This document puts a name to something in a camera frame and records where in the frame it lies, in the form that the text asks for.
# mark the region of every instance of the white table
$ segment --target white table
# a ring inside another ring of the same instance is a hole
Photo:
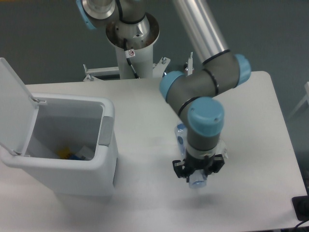
[[[32,92],[104,96],[115,105],[119,162],[111,198],[54,194],[0,163],[0,231],[239,232],[295,226],[291,198],[306,195],[266,72],[217,99],[229,159],[206,188],[178,179],[177,117],[158,79],[28,86]]]

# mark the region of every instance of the white trash bin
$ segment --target white trash bin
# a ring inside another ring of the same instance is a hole
[[[57,193],[109,196],[118,149],[114,106],[106,98],[31,94],[0,58],[0,159]],[[90,148],[91,160],[60,159],[57,151]]]

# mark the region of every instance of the light blue joint cap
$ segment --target light blue joint cap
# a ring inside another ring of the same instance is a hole
[[[222,131],[224,109],[220,102],[210,97],[194,100],[188,111],[190,127],[198,134],[213,137]]]
[[[169,88],[172,86],[172,84],[174,83],[174,81],[180,77],[183,76],[184,73],[181,71],[172,71],[169,72],[168,74],[166,74],[163,78],[162,81],[160,82],[160,92],[163,96],[163,98],[166,100],[167,96],[168,96],[168,91]]]
[[[84,9],[83,9],[83,6],[82,6],[82,1],[81,0],[76,0],[76,4],[77,4],[77,7],[79,9],[79,12],[81,13],[81,16],[86,24],[86,26],[88,27],[89,30],[95,30],[96,27],[93,26],[93,24],[90,22],[89,18],[87,17]]]
[[[239,81],[237,86],[249,80],[251,75],[251,65],[244,55],[234,55],[239,64]]]

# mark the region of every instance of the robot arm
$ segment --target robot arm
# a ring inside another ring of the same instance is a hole
[[[170,72],[160,83],[166,102],[188,128],[186,157],[173,162],[177,176],[188,182],[196,170],[207,176],[224,165],[222,155],[215,154],[224,110],[212,97],[247,81],[251,68],[244,56],[230,52],[205,0],[173,3],[203,63],[199,72]]]
[[[144,37],[148,38],[148,44],[158,37],[158,31],[151,35],[151,28],[158,29],[156,22],[153,27],[143,22],[148,16],[145,17],[141,0],[78,1],[93,23],[101,19],[119,21],[119,25],[107,26],[108,38],[111,42],[115,38],[114,45],[118,43],[121,47],[125,38],[129,47],[141,49],[147,46],[141,43],[145,43]],[[196,170],[207,176],[224,165],[222,155],[215,154],[224,124],[224,110],[212,97],[247,81],[251,68],[244,56],[233,55],[228,49],[206,0],[173,0],[173,3],[203,64],[201,71],[190,76],[170,72],[160,83],[164,99],[188,128],[186,157],[183,161],[175,160],[173,167],[179,178],[189,181]]]

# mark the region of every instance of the trash bin lid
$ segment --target trash bin lid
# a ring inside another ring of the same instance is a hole
[[[24,155],[39,104],[9,63],[0,58],[0,146],[12,155]]]

